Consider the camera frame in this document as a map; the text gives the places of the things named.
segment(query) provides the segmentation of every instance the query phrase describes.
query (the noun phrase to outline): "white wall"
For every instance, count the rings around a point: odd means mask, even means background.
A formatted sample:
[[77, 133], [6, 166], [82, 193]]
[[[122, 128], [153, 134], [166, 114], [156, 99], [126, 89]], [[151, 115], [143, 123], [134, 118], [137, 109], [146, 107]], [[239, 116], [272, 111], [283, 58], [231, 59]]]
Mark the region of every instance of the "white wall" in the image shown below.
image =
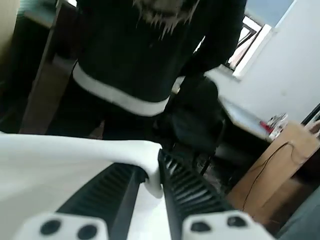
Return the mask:
[[208, 72], [220, 94], [261, 119], [301, 122], [320, 103], [319, 10], [320, 0], [297, 0], [240, 82]]
[[0, 0], [0, 61], [14, 32], [20, 0]]

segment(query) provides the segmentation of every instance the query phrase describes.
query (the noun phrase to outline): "chair backrest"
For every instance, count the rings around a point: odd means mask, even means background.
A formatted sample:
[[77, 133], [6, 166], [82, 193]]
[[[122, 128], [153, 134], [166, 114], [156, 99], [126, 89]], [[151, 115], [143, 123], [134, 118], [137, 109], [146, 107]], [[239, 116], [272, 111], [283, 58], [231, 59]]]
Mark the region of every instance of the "chair backrest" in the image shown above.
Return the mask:
[[183, 108], [192, 111], [213, 126], [221, 117], [221, 107], [218, 102], [217, 85], [208, 77], [198, 79], [198, 84], [184, 98]]

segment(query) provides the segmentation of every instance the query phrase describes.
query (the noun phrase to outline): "window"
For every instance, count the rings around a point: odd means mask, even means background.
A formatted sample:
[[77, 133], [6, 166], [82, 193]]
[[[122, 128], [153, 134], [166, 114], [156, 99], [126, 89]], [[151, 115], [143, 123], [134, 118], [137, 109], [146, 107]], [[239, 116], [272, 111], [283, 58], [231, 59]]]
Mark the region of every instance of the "window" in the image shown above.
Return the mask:
[[234, 75], [238, 75], [244, 68], [270, 29], [269, 25], [260, 24], [251, 17], [244, 16], [238, 45], [232, 57], [225, 64], [234, 71]]

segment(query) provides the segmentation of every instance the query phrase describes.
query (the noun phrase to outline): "black pants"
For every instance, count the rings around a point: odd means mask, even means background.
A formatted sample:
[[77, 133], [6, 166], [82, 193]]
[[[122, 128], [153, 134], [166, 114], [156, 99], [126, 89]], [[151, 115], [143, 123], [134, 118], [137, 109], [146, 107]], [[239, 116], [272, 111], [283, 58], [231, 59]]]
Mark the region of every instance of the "black pants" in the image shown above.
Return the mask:
[[157, 116], [138, 116], [82, 89], [71, 76], [47, 135], [88, 137], [104, 120], [104, 140], [146, 140]]

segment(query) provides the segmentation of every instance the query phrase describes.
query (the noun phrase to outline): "person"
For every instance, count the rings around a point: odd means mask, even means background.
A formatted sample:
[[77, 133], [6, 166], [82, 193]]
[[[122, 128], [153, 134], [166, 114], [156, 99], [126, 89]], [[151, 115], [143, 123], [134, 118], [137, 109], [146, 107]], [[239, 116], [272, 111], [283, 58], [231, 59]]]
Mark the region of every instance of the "person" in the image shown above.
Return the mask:
[[225, 63], [246, 6], [246, 0], [77, 3], [90, 34], [46, 134], [86, 137], [104, 121], [105, 140], [145, 139], [178, 76]]

